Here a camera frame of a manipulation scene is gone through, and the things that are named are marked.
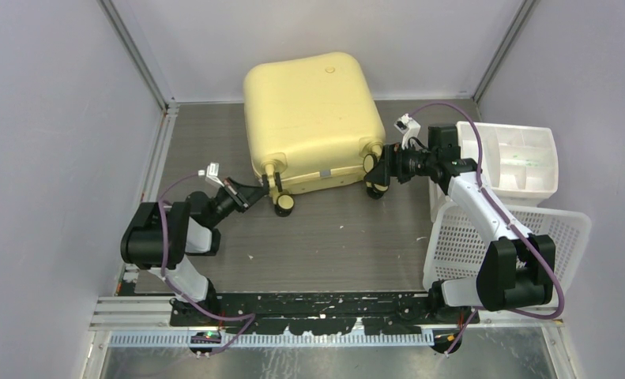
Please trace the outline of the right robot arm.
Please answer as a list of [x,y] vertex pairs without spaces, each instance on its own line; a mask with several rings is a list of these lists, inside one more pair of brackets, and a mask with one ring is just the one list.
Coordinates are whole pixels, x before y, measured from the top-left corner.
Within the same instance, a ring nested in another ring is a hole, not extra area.
[[462,157],[455,126],[430,126],[427,145],[406,137],[363,159],[370,197],[381,197],[392,179],[405,183],[415,176],[428,177],[464,211],[486,246],[476,275],[431,285],[428,312],[443,324],[452,321],[460,307],[524,313],[529,306],[563,296],[554,273],[554,241],[534,234],[506,209],[484,183],[480,163]]

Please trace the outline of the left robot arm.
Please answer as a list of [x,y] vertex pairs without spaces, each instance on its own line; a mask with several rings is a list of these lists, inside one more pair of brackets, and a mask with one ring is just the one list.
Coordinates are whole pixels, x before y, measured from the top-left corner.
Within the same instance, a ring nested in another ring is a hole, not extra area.
[[244,213],[269,192],[264,179],[258,186],[223,180],[214,197],[195,191],[184,201],[140,204],[120,242],[122,260],[152,273],[167,284],[175,299],[189,305],[189,315],[201,326],[220,315],[213,283],[190,262],[190,256],[213,256],[220,247],[217,225],[233,212]]

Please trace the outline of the yellow hard-shell suitcase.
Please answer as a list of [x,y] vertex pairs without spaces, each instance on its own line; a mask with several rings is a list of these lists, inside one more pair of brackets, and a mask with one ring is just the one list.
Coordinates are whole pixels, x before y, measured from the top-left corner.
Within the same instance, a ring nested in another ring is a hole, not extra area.
[[278,216],[299,194],[363,181],[386,131],[361,65],[350,54],[262,63],[243,80],[250,161]]

